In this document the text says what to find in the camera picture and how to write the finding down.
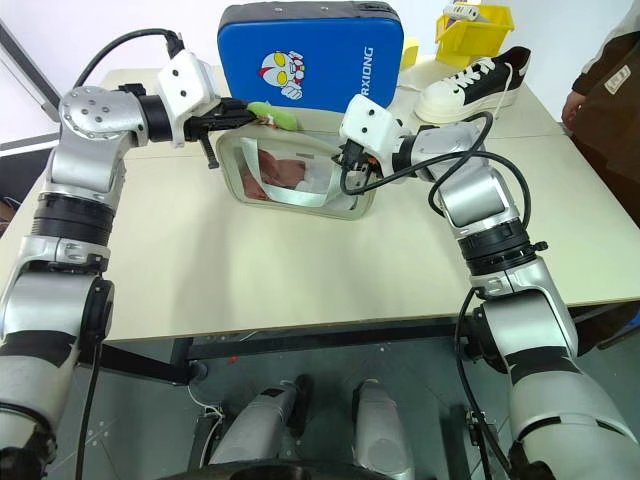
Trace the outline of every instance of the blue case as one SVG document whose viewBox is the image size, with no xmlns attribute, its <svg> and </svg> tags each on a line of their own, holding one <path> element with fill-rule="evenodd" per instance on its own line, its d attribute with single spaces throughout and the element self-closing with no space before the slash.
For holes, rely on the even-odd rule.
<svg viewBox="0 0 640 480">
<path fill-rule="evenodd" d="M 384 2 L 263 2 L 228 7 L 218 50 L 231 94 L 344 112 L 362 93 L 387 106 L 404 36 Z"/>
</svg>

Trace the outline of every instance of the white sneaker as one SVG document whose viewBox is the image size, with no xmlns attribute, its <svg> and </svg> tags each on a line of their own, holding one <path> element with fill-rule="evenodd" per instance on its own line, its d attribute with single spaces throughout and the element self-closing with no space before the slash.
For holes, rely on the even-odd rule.
<svg viewBox="0 0 640 480">
<path fill-rule="evenodd" d="M 416 115 L 428 123 L 451 123 L 484 110 L 495 109 L 497 113 L 518 96 L 530 55 L 528 48 L 513 47 L 432 83 L 420 93 Z"/>
</svg>

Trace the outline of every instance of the yellow container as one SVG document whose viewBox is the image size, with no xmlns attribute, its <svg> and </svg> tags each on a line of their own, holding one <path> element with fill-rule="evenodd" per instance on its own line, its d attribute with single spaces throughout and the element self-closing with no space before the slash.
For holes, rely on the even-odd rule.
<svg viewBox="0 0 640 480">
<path fill-rule="evenodd" d="M 477 5 L 479 14 L 488 22 L 458 20 L 449 28 L 449 17 L 442 15 L 436 23 L 436 59 L 464 68 L 474 57 L 495 57 L 507 33 L 514 30 L 509 7 Z"/>
</svg>

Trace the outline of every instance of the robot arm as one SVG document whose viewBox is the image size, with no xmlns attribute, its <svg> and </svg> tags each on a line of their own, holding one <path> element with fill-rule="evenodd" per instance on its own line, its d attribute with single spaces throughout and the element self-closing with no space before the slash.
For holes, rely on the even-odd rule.
<svg viewBox="0 0 640 480">
<path fill-rule="evenodd" d="M 41 478 L 82 349 L 107 336 L 114 286 L 102 278 L 124 183 L 124 155 L 151 141 L 201 141 L 255 119 L 221 99 L 211 67 L 182 50 L 158 75 L 158 95 L 78 87 L 60 102 L 31 235 L 0 297 L 0 477 Z"/>
<path fill-rule="evenodd" d="M 387 178 L 437 155 L 475 150 L 479 136 L 466 122 L 411 135 L 362 95 L 349 104 L 340 133 L 347 140 L 343 168 L 360 168 L 364 152 Z M 530 243 L 504 179 L 482 150 L 439 185 L 437 196 L 471 285 L 484 300 L 469 325 L 472 337 L 488 363 L 509 374 L 511 474 L 544 462 L 548 476 L 542 478 L 637 478 L 640 448 L 633 433 L 604 390 L 574 362 L 575 326 L 536 255 L 546 244 Z M 432 164 L 416 175 L 437 182 L 457 161 Z"/>
</svg>

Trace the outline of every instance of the table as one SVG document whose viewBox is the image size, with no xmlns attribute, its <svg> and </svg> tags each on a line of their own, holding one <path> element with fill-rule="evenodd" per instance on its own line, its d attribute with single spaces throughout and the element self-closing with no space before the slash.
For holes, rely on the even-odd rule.
<svg viewBox="0 0 640 480">
<path fill-rule="evenodd" d="M 448 68 L 422 62 L 401 81 L 423 86 Z M 224 92 L 221 69 L 215 73 Z M 103 85 L 151 87 L 153 75 L 113 71 Z M 418 125 L 409 113 L 416 95 L 399 89 L 391 106 L 410 128 Z M 327 114 L 328 123 L 339 119 Z M 529 233 L 549 243 L 544 258 L 568 305 L 640 298 L 640 230 L 528 88 L 501 111 L 486 146 L 527 178 Z M 517 183 L 504 175 L 519 201 Z M 239 203 L 197 144 L 132 150 L 105 274 L 116 284 L 107 340 L 451 316 L 468 271 L 446 222 L 427 206 L 427 188 L 382 188 L 364 218 L 341 221 Z M 0 284 L 39 189 L 40 181 L 0 241 Z"/>
</svg>

